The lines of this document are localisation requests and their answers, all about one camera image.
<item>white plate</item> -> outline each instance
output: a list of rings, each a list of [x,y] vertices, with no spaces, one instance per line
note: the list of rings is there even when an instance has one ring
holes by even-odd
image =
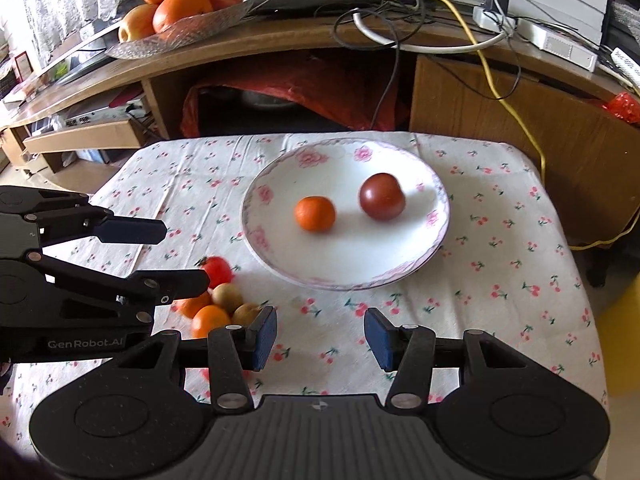
[[[390,173],[406,196],[402,214],[377,222],[360,208],[360,186]],[[305,196],[325,196],[337,217],[327,233],[303,230],[293,210]],[[438,249],[449,225],[449,199],[436,173],[386,142],[329,139],[285,153],[249,186],[241,209],[251,252],[298,285],[360,290],[407,276]]]

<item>pink floral plate rim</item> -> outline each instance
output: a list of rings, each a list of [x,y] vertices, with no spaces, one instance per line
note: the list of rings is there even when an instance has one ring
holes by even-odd
[[[259,247],[259,244],[252,242],[252,232],[249,229],[248,224],[248,215],[249,209],[251,207],[251,202],[253,199],[254,191],[257,189],[260,179],[270,174],[275,168],[277,168],[284,161],[290,159],[291,157],[297,156],[305,150],[312,150],[316,146],[337,146],[337,145],[345,145],[345,144],[373,144],[378,146],[379,148],[394,150],[395,152],[403,152],[405,156],[408,158],[420,162],[427,169],[427,172],[431,175],[431,179],[434,183],[436,189],[436,195],[438,197],[438,202],[442,207],[442,213],[445,218],[445,222],[442,227],[438,231],[438,235],[434,243],[418,258],[415,260],[411,260],[408,262],[404,262],[401,265],[397,266],[394,269],[390,269],[387,272],[380,274],[379,276],[375,276],[374,279],[370,282],[364,283],[334,283],[330,280],[324,280],[321,278],[313,279],[313,278],[300,278],[295,274],[291,274],[284,269],[279,268],[275,265],[268,256],[264,254],[264,251]],[[444,240],[445,234],[447,233],[447,229],[449,227],[449,217],[450,217],[450,205],[449,205],[449,196],[444,189],[444,185],[438,174],[433,170],[431,166],[429,166],[422,158],[411,153],[404,148],[400,148],[390,142],[385,142],[383,140],[372,140],[372,139],[363,139],[359,137],[341,137],[338,139],[327,139],[321,140],[319,142],[314,142],[313,144],[304,144],[303,146],[299,146],[290,152],[281,154],[278,158],[276,158],[273,162],[268,164],[255,178],[252,180],[251,184],[247,188],[244,193],[244,197],[242,198],[242,205],[240,207],[240,218],[242,224],[242,230],[246,233],[244,237],[244,241],[246,243],[249,252],[268,270],[270,270],[273,274],[280,277],[281,279],[293,283],[294,285],[308,286],[310,288],[319,289],[319,290],[334,290],[334,291],[348,291],[348,290],[366,290],[368,288],[376,288],[378,286],[389,285],[390,283],[397,282],[401,280],[405,276],[408,276],[412,272],[418,270],[421,266],[423,266],[426,262],[428,262],[431,257],[435,254],[435,252],[440,247],[442,241]]]

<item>table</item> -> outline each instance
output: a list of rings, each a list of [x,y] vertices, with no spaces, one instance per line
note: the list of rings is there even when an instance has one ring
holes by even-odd
[[[327,135],[392,142],[441,177],[449,231],[436,255],[404,280],[354,293],[312,290],[273,276],[245,246],[239,210],[252,178],[281,153]],[[422,324],[442,337],[487,330],[607,403],[598,335],[558,215],[530,161],[512,146],[405,132],[174,140],[140,150],[92,203],[160,218],[168,235],[157,246],[89,239],[47,253],[119,276],[193,267],[205,254],[219,254],[234,266],[245,300],[277,307],[278,338],[268,364],[246,375],[256,400],[263,393],[363,392],[384,399],[393,374],[378,368],[362,326],[364,312],[375,306],[395,325]],[[175,328],[189,338],[188,321],[160,306],[154,330]],[[0,435],[31,452],[27,424],[34,406],[97,364],[18,365],[0,397]],[[457,370],[434,370],[430,401],[457,385]],[[186,389],[209,400],[201,370],[188,370]]]

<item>yellow cable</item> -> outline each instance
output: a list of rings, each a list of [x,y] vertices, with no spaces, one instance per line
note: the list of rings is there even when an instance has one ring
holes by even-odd
[[[593,244],[584,245],[584,246],[569,246],[569,248],[572,251],[583,251],[585,249],[591,249],[591,248],[597,247],[599,245],[609,245],[609,244],[612,244],[613,242],[617,242],[623,236],[628,235],[633,230],[633,228],[636,227],[636,224],[638,223],[638,218],[640,218],[640,208],[636,212],[636,216],[634,217],[634,221],[631,222],[631,226],[629,228],[625,229],[624,231],[622,231],[615,238],[612,238],[611,240],[598,240],[597,242],[594,242]]]
[[[468,26],[466,25],[465,20],[462,18],[462,16],[460,15],[460,13],[456,9],[456,7],[449,0],[438,0],[438,1],[440,1],[443,4],[445,4],[449,8],[449,10],[453,13],[453,15],[456,17],[456,19],[460,23],[460,26],[462,27],[462,30],[465,31],[465,34],[468,37],[469,41],[472,44],[478,44],[478,40],[476,40],[476,37],[473,35],[471,30],[468,28]],[[477,50],[476,54],[478,54],[478,57],[480,58],[480,62],[482,63],[482,68],[484,69],[484,76],[486,77],[486,82],[489,85],[489,88],[491,89],[491,92],[494,94],[495,98],[500,98],[500,93],[497,91],[497,89],[495,87],[494,78],[493,78],[493,76],[491,74],[491,68],[489,67],[489,63],[487,62],[486,57],[484,56],[484,53],[482,52],[482,50]],[[524,121],[522,120],[520,115],[517,113],[517,111],[514,110],[514,108],[508,102],[506,102],[505,99],[498,99],[498,102],[516,120],[516,122],[520,125],[522,131],[527,136],[527,139],[529,139],[529,142],[533,145],[533,147],[538,152],[538,156],[540,157],[540,179],[541,179],[542,184],[544,186],[544,184],[545,184],[545,176],[546,176],[546,157],[545,157],[545,154],[543,153],[542,149],[540,148],[540,145],[538,144],[536,138],[529,131],[529,129],[527,128],[527,125],[524,123]],[[615,241],[617,241],[620,238],[622,238],[623,236],[628,235],[633,230],[633,228],[636,227],[636,224],[638,223],[638,219],[639,218],[640,218],[640,208],[636,212],[634,220],[631,223],[631,225],[629,226],[629,228],[627,228],[626,230],[622,231],[615,238],[612,238],[611,240],[598,240],[598,241],[596,241],[596,242],[594,242],[592,244],[586,245],[586,246],[569,246],[569,248],[572,251],[584,251],[586,249],[591,249],[591,248],[597,247],[599,245],[612,244]]]

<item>red plastic bag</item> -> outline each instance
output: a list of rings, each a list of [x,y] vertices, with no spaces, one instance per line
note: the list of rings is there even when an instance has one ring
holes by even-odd
[[[212,73],[189,90],[180,129],[185,137],[199,137],[198,90],[227,86],[296,102],[351,130],[369,130],[393,65],[393,53],[383,56],[390,62],[372,64],[372,57],[342,49],[291,50],[216,63]],[[396,77],[380,107],[375,129],[391,131],[406,120],[408,107],[396,103],[397,97]]]
[[[629,124],[640,123],[640,103],[628,92],[621,92],[602,107]]]

